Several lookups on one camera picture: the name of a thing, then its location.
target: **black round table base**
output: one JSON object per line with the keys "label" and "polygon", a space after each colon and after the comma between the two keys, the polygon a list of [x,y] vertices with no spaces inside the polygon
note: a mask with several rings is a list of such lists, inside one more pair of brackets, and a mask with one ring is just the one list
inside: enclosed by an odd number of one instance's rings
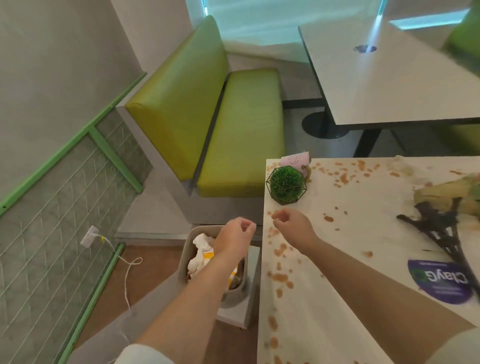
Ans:
{"label": "black round table base", "polygon": [[315,138],[337,139],[348,134],[348,130],[339,128],[325,112],[314,112],[301,122],[303,130]]}

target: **person's right arm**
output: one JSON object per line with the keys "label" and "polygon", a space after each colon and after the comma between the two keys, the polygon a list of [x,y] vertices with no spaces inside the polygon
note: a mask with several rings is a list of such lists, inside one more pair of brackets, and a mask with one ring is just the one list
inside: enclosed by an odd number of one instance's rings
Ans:
{"label": "person's right arm", "polygon": [[317,237],[309,219],[284,208],[274,226],[306,255],[395,364],[424,364],[453,336],[474,326],[428,297]]}

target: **forearm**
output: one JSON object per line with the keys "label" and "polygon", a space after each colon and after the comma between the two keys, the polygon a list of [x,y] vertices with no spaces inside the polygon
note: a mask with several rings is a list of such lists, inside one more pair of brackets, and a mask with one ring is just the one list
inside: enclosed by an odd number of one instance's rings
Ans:
{"label": "forearm", "polygon": [[423,364],[474,326],[457,314],[318,239],[307,256],[396,364]]}
{"label": "forearm", "polygon": [[236,263],[215,256],[137,340],[176,364],[201,363]]}

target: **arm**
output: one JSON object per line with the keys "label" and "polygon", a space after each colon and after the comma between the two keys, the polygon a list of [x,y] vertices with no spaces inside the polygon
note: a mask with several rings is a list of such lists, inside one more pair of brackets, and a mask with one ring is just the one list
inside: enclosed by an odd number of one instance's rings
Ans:
{"label": "arm", "polygon": [[284,238],[325,274],[395,364],[423,364],[450,338],[474,327],[319,239],[302,213],[283,209],[272,218]]}
{"label": "arm", "polygon": [[201,363],[228,279],[247,254],[256,225],[237,218],[215,240],[214,258],[137,340],[176,364]]}

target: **green metal frame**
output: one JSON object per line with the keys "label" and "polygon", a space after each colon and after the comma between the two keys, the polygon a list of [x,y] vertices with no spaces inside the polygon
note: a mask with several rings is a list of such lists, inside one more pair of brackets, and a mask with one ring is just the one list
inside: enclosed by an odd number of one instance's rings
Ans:
{"label": "green metal frame", "polygon": [[90,134],[92,139],[97,143],[98,147],[107,155],[112,163],[117,167],[123,176],[133,185],[137,192],[143,191],[142,184],[132,175],[125,164],[120,160],[119,156],[110,147],[108,142],[102,137],[95,126],[109,113],[115,106],[127,96],[127,94],[146,76],[144,72],[138,77],[122,94],[104,108],[97,116],[95,116],[82,130],[80,130],[67,144],[65,144],[52,158],[50,158],[43,166],[38,168],[28,177],[20,186],[11,192],[0,204],[0,216],[17,202],[40,178],[42,178],[64,155],[66,155],[80,140]]}
{"label": "green metal frame", "polygon": [[82,333],[82,330],[85,327],[85,324],[87,323],[90,315],[92,314],[93,308],[95,307],[103,289],[105,288],[105,285],[107,284],[107,281],[113,272],[113,268],[115,268],[115,265],[117,264],[121,253],[123,252],[123,249],[125,249],[125,243],[120,243],[117,246],[114,256],[110,260],[110,263],[108,264],[105,274],[103,275],[100,283],[96,287],[95,292],[92,298],[90,299],[90,302],[88,303],[88,306],[86,307],[84,313],[82,314],[82,317],[78,321],[78,324],[75,330],[73,331],[72,336],[70,336],[70,339],[65,349],[63,350],[63,353],[61,354],[57,364],[66,364],[68,359],[70,358],[73,348],[75,347],[75,344],[77,343],[80,337],[80,334]]}

